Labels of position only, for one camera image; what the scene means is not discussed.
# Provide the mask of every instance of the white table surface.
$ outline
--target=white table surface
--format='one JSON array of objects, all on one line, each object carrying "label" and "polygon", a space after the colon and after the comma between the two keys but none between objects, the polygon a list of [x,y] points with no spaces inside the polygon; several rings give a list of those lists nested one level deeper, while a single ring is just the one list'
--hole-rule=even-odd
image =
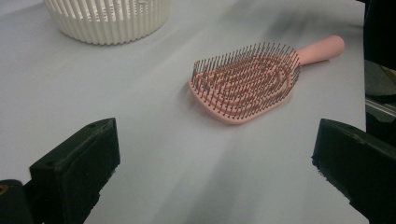
[{"label": "white table surface", "polygon": [[[38,0],[0,0],[0,178],[88,123],[116,118],[121,165],[86,223],[368,223],[311,163],[319,121],[365,129],[362,25],[352,0],[173,0],[157,32],[99,47],[62,35]],[[291,100],[230,126],[194,102],[195,61],[261,41],[345,39],[303,68]]]}]

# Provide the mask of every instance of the hair brush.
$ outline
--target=hair brush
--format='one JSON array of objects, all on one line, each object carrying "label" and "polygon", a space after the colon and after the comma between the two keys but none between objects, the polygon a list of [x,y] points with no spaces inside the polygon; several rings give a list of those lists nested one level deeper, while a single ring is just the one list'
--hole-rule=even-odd
[{"label": "hair brush", "polygon": [[197,61],[190,91],[216,119],[242,124],[285,102],[302,65],[337,57],[344,47],[337,35],[298,50],[274,43],[251,45]]}]

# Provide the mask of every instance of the black object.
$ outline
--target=black object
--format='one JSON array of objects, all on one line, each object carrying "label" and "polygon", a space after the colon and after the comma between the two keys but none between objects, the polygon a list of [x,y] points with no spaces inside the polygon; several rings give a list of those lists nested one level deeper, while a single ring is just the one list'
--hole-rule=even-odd
[{"label": "black object", "polygon": [[365,3],[364,59],[396,70],[394,0],[358,0]]},{"label": "black object", "polygon": [[25,186],[0,181],[0,223],[83,223],[119,164],[116,120],[91,123],[36,161]]},{"label": "black object", "polygon": [[355,127],[322,119],[313,164],[371,224],[396,223],[396,148]]}]

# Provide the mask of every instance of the white basket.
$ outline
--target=white basket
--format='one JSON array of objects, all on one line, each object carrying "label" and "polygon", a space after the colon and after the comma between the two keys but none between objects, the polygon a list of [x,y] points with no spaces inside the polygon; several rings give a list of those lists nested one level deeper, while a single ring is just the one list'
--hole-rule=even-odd
[{"label": "white basket", "polygon": [[170,0],[43,0],[58,28],[77,40],[121,44],[160,28]]}]

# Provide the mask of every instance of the metal bristle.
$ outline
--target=metal bristle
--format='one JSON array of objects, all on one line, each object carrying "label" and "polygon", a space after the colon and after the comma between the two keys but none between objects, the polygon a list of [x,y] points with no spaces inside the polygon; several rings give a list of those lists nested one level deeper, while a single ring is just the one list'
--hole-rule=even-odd
[{"label": "metal bristle", "polygon": [[260,43],[194,64],[193,93],[229,119],[245,119],[284,100],[300,73],[294,49]]}]

